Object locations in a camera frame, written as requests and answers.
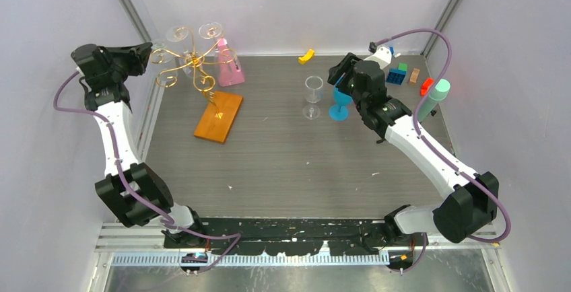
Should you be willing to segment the blue wine glass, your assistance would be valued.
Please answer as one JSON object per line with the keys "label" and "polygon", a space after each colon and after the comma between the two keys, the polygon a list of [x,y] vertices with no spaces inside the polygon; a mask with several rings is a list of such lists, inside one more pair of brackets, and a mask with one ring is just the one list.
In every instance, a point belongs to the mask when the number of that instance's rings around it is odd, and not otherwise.
{"label": "blue wine glass", "polygon": [[352,103],[352,98],[339,91],[337,84],[333,86],[334,104],[329,108],[329,116],[336,121],[345,120],[349,115],[347,106]]}

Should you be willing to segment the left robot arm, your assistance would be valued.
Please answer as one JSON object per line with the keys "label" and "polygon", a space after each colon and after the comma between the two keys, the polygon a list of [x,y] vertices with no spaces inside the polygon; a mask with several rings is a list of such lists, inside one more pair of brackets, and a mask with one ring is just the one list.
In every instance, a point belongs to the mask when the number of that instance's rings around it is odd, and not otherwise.
{"label": "left robot arm", "polygon": [[84,113],[100,129],[105,154],[104,177],[96,194],[125,227],[162,224],[167,243],[197,248],[206,241],[197,212],[174,202],[165,181],[136,152],[132,110],[125,82],[143,75],[153,45],[105,47],[85,44],[71,52],[84,91]]}

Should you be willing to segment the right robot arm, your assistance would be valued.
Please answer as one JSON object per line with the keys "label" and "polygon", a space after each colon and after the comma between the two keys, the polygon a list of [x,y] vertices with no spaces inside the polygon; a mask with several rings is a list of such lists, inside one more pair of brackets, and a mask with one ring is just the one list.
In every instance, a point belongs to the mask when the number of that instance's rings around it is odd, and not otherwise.
{"label": "right robot arm", "polygon": [[472,238],[498,216],[499,181],[457,160],[413,119],[413,112],[387,93],[380,59],[352,53],[329,69],[328,83],[351,97],[363,123],[404,153],[434,185],[440,205],[403,205],[384,217],[384,236],[401,245],[414,233],[439,233],[452,243]]}

